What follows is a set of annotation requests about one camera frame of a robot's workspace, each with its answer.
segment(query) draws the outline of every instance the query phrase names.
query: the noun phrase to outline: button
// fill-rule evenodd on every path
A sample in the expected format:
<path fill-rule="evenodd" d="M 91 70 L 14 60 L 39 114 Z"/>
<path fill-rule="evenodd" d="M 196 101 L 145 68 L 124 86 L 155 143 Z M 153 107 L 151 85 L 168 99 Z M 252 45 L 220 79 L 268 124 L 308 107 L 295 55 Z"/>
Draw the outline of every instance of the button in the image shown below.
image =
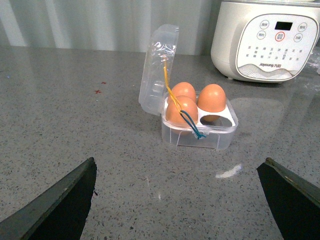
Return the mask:
<path fill-rule="evenodd" d="M 259 31 L 258 34 L 256 35 L 256 37 L 259 40 L 264 39 L 266 37 L 266 32 L 265 31 Z"/>
<path fill-rule="evenodd" d="M 307 29 L 307 24 L 305 22 L 301 23 L 299 26 L 298 26 L 298 31 L 301 33 L 303 32 L 304 30 Z"/>
<path fill-rule="evenodd" d="M 274 38 L 277 42 L 281 42 L 285 38 L 285 33 L 283 31 L 280 31 L 275 35 Z"/>
<path fill-rule="evenodd" d="M 294 36 L 294 41 L 296 43 L 300 42 L 302 40 L 302 34 L 301 33 L 298 33 L 297 35 Z"/>
<path fill-rule="evenodd" d="M 268 20 L 263 20 L 260 22 L 260 28 L 261 29 L 267 29 L 269 27 L 269 21 Z"/>

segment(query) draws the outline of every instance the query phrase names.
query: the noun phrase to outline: brand logo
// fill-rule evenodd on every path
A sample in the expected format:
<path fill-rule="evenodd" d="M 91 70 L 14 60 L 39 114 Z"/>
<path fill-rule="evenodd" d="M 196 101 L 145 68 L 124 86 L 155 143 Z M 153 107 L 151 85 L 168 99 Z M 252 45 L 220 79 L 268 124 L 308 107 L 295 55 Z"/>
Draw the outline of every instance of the brand logo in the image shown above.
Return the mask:
<path fill-rule="evenodd" d="M 261 67 L 281 68 L 281 64 L 260 63 Z"/>

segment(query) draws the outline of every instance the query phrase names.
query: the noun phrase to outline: quartz countertop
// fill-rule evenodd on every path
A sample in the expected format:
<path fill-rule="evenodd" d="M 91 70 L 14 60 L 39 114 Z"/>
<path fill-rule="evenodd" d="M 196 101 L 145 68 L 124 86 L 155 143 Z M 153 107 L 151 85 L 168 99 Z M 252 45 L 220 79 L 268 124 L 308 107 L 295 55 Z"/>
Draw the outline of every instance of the quartz countertop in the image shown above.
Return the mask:
<path fill-rule="evenodd" d="M 171 87 L 219 84 L 239 120 L 226 150 L 176 147 L 138 103 L 145 55 L 0 47 L 0 221 L 94 157 L 83 240 L 281 240 L 257 167 L 320 187 L 320 76 L 228 80 L 210 56 L 176 55 Z"/>

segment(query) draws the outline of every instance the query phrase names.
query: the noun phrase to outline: egg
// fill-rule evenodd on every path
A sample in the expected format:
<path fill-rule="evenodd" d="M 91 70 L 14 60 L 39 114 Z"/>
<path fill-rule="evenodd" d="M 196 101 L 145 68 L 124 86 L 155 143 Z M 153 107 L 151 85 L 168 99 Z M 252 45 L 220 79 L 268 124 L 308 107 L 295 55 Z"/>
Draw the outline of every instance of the egg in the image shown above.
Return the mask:
<path fill-rule="evenodd" d="M 175 85 L 172 88 L 172 93 L 176 97 L 187 96 L 187 97 L 191 98 L 196 103 L 196 100 L 197 100 L 196 90 L 189 82 L 186 82 L 186 81 L 179 82 L 177 85 Z M 168 104 L 173 102 L 173 100 L 171 99 L 170 96 L 168 97 L 167 102 L 168 102 Z"/>
<path fill-rule="evenodd" d="M 199 94 L 197 106 L 210 113 L 218 113 L 226 108 L 226 93 L 218 84 L 207 85 Z M 207 115 L 204 119 L 207 122 L 213 122 L 217 120 L 217 115 Z"/>
<path fill-rule="evenodd" d="M 179 103 L 181 104 L 182 110 L 186 111 L 192 118 L 195 124 L 198 123 L 198 108 L 197 104 L 188 96 L 177 96 L 176 97 Z M 175 103 L 172 101 L 168 104 L 165 112 L 165 118 L 168 122 L 177 124 L 178 127 L 181 127 L 181 124 L 188 126 L 186 121 L 180 115 L 180 112 L 177 110 Z"/>

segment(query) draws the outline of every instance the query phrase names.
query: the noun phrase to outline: rice cooker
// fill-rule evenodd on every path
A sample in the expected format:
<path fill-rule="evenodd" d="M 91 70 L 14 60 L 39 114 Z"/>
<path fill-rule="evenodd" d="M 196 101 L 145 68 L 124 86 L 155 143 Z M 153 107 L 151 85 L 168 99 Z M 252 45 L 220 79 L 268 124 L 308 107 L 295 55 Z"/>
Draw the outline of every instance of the rice cooker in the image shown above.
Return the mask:
<path fill-rule="evenodd" d="M 319 0 L 223 0 L 211 58 L 229 79 L 281 83 L 304 68 L 319 39 Z"/>

